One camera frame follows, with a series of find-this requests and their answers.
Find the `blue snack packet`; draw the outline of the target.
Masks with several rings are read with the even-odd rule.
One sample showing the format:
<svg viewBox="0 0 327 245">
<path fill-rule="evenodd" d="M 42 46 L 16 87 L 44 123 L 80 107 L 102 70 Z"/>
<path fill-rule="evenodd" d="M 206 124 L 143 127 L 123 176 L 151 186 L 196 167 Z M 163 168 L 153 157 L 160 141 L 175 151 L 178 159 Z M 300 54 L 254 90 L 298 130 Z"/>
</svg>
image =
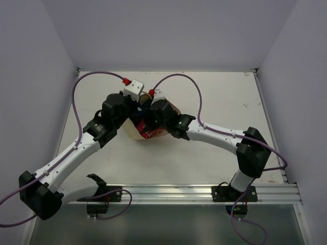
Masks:
<svg viewBox="0 0 327 245">
<path fill-rule="evenodd" d="M 138 108 L 135 113 L 130 117 L 131 120 L 142 120 L 147 112 L 150 110 L 152 100 L 146 99 L 138 104 Z"/>
</svg>

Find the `brown paper bag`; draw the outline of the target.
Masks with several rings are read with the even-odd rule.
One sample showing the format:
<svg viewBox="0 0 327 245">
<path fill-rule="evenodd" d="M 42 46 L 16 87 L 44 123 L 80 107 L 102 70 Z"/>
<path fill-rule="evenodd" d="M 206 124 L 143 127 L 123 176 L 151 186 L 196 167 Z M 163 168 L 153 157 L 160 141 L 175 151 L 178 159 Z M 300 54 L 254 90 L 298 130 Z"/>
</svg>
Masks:
<svg viewBox="0 0 327 245">
<path fill-rule="evenodd" d="M 140 102 L 143 102 L 146 99 L 152 99 L 148 93 L 143 93 L 140 98 Z M 127 136 L 132 140 L 141 140 L 141 137 L 136 129 L 137 124 L 139 124 L 142 120 L 131 120 L 128 118 L 122 125 L 122 129 L 127 134 Z"/>
</svg>

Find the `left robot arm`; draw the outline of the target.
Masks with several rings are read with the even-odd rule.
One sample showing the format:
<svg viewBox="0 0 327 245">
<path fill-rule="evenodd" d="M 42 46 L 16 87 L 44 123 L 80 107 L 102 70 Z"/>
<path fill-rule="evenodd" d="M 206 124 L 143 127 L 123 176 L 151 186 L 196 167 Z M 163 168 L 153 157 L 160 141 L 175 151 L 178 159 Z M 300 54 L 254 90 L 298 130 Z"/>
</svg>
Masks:
<svg viewBox="0 0 327 245">
<path fill-rule="evenodd" d="M 122 192 L 110 190 L 95 174 L 87 175 L 78 187 L 65 187 L 63 182 L 84 160 L 117 135 L 122 124 L 136 113 L 139 97 L 125 92 L 110 94 L 74 143 L 44 167 L 19 176 L 20 199 L 41 220 L 51 218 L 71 201 L 107 201 L 110 195 Z"/>
</svg>

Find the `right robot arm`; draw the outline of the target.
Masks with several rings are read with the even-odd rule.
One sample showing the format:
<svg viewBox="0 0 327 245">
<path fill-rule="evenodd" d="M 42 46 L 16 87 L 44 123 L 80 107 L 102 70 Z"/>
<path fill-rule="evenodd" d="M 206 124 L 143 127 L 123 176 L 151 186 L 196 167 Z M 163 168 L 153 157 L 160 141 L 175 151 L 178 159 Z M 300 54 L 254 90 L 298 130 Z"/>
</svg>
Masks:
<svg viewBox="0 0 327 245">
<path fill-rule="evenodd" d="M 234 131 L 205 125 L 192 115 L 177 113 L 165 99 L 151 104 L 150 115 L 152 123 L 175 138 L 208 143 L 236 155 L 238 171 L 228 186 L 217 191 L 224 198 L 240 200 L 248 185 L 261 177 L 271 150 L 265 147 L 266 141 L 256 128 Z"/>
</svg>

